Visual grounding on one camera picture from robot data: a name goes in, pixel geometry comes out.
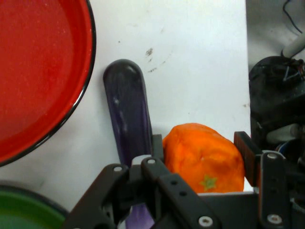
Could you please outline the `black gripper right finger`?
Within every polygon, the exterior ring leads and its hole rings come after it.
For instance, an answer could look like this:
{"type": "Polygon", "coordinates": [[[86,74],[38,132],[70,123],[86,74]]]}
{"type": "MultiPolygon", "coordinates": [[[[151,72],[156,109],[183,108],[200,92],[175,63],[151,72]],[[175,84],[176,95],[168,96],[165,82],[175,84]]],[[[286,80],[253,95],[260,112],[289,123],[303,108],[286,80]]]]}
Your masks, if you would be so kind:
{"type": "Polygon", "coordinates": [[[263,229],[290,228],[290,204],[285,160],[276,152],[263,152],[246,132],[234,133],[234,145],[244,160],[246,179],[258,188],[258,219],[263,229]]]}

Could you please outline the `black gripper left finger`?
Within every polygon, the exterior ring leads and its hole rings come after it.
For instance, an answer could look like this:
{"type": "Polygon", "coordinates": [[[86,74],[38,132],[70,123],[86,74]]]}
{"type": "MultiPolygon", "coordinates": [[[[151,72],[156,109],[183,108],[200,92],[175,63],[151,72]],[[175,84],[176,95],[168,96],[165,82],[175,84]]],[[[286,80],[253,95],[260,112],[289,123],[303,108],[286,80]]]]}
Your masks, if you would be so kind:
{"type": "Polygon", "coordinates": [[[213,210],[165,167],[160,135],[116,141],[121,164],[106,166],[66,218],[65,229],[116,229],[144,204],[155,229],[220,229],[213,210]]]}

